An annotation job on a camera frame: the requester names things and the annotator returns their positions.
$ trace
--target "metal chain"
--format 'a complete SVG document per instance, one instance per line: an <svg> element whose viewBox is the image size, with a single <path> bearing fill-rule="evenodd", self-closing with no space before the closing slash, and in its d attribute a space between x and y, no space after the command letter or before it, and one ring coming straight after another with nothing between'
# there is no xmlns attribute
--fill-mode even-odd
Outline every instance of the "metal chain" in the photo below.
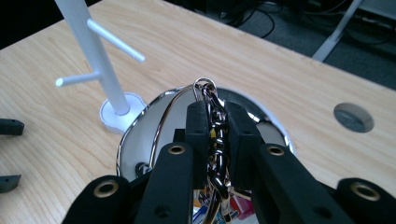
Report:
<svg viewBox="0 0 396 224"><path fill-rule="evenodd" d="M210 146L208 158L207 190L211 197L203 223L213 223L218 211L226 223L231 223L229 193L229 146L227 112L220 101L215 83L208 78L197 79L193 86L195 99L205 102L206 114L210 125Z"/></svg>

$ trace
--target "white peg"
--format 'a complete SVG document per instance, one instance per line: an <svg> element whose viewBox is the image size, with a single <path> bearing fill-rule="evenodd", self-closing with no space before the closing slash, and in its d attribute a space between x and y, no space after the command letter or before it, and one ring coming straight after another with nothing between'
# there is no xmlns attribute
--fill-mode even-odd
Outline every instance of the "white peg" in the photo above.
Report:
<svg viewBox="0 0 396 224"><path fill-rule="evenodd" d="M55 0L55 2L93 70L91 74L59 78L56 85L61 87L98 79L107 95L107 100L100 110L100 118L110 131L124 133L146 105L138 95L122 91L99 35L139 62L143 62L145 57L93 21L85 1Z"/></svg>

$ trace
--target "white stand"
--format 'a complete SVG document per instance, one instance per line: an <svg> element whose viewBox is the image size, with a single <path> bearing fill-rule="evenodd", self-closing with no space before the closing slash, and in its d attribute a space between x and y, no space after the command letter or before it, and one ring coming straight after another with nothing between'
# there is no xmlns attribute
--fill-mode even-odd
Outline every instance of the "white stand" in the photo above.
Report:
<svg viewBox="0 0 396 224"><path fill-rule="evenodd" d="M100 109L100 118L111 132L123 134L146 105L138 95L122 91L99 36L139 62L145 61L145 56L95 22L83 0L55 0L55 2L93 70L90 74L58 78L56 86L99 80L107 95L107 100Z"/></svg>
<svg viewBox="0 0 396 224"><path fill-rule="evenodd" d="M335 28L334 32L332 32L332 34L320 46L317 52L315 52L314 56L312 56L312 59L323 62L327 58L330 52L332 52L332 49L341 39L344 28L347 26L347 23L349 22L350 18L352 18L353 14L355 13L356 9L358 9L360 4L361 0L353 0L351 5L347 9L343 19L341 19L340 23L338 23L337 27Z"/></svg>

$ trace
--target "screw hole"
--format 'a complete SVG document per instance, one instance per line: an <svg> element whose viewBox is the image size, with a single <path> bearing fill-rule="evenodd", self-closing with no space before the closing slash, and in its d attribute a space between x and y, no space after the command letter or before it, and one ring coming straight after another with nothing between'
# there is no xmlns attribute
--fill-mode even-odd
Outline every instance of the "screw hole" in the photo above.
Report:
<svg viewBox="0 0 396 224"><path fill-rule="evenodd" d="M119 184L114 180L105 180L93 191L97 198L106 198L113 195L119 189Z"/></svg>
<svg viewBox="0 0 396 224"><path fill-rule="evenodd" d="M280 147L268 147L267 151L274 156L283 156L285 151Z"/></svg>
<svg viewBox="0 0 396 224"><path fill-rule="evenodd" d="M319 215L320 217L324 217L326 219L330 219L332 218L332 212L327 209L326 207L322 207L322 206L315 206L313 208L314 212Z"/></svg>
<svg viewBox="0 0 396 224"><path fill-rule="evenodd" d="M352 184L350 187L354 193L356 193L359 197L362 197L363 199L372 202L378 201L380 199L379 193L375 189L372 189L370 186L358 182Z"/></svg>
<svg viewBox="0 0 396 224"><path fill-rule="evenodd" d="M160 218L169 217L171 215L171 206L167 203L161 203L154 209L154 214Z"/></svg>
<svg viewBox="0 0 396 224"><path fill-rule="evenodd" d="M174 155L182 154L186 149L181 146L174 146L168 149L168 152Z"/></svg>

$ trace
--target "wooden table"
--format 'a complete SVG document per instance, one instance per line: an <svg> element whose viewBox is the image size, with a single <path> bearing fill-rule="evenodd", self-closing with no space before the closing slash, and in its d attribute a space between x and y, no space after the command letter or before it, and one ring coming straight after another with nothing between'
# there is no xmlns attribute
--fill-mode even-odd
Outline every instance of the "wooden table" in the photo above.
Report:
<svg viewBox="0 0 396 224"><path fill-rule="evenodd" d="M396 92L158 0L108 0L92 17L147 59L137 63L106 43L125 91L149 103L163 91L210 77L271 110L297 156L332 187L361 177L396 196ZM0 137L0 175L21 174L0 195L2 223L60 223L82 189L116 173L121 136L99 120L98 82L56 88L55 80L90 72L64 21L0 51L0 118L25 123L23 136ZM340 125L340 103L365 108L375 126Z"/></svg>

